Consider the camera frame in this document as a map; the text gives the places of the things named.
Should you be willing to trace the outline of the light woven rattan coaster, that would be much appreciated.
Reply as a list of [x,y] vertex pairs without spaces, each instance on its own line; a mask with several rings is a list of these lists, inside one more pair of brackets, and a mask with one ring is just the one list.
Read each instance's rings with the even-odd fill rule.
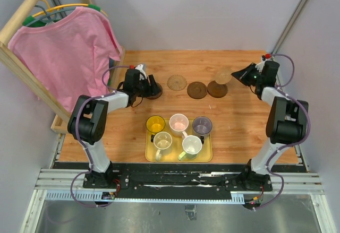
[[187,80],[182,75],[172,75],[167,80],[167,86],[174,91],[181,91],[187,85]]

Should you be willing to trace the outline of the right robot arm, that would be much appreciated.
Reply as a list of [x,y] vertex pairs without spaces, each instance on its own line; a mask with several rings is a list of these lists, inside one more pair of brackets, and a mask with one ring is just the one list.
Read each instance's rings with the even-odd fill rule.
[[304,142],[309,133],[309,105],[306,101],[292,98],[276,85],[279,67],[279,63],[265,60],[232,73],[232,77],[243,85],[254,87],[257,97],[271,106],[266,124],[267,141],[250,160],[251,172],[240,178],[242,187],[248,191],[259,186],[257,174],[269,174],[282,153]]

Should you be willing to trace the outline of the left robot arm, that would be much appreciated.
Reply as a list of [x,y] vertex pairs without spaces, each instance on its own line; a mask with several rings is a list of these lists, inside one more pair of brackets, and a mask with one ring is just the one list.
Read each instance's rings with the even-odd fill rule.
[[111,165],[104,144],[103,134],[107,115],[121,108],[132,107],[136,98],[157,96],[161,93],[153,75],[146,74],[146,65],[130,66],[125,79],[109,94],[78,97],[67,131],[83,146],[89,159],[90,171],[97,172],[95,182],[102,188],[113,184],[114,175],[108,172]]

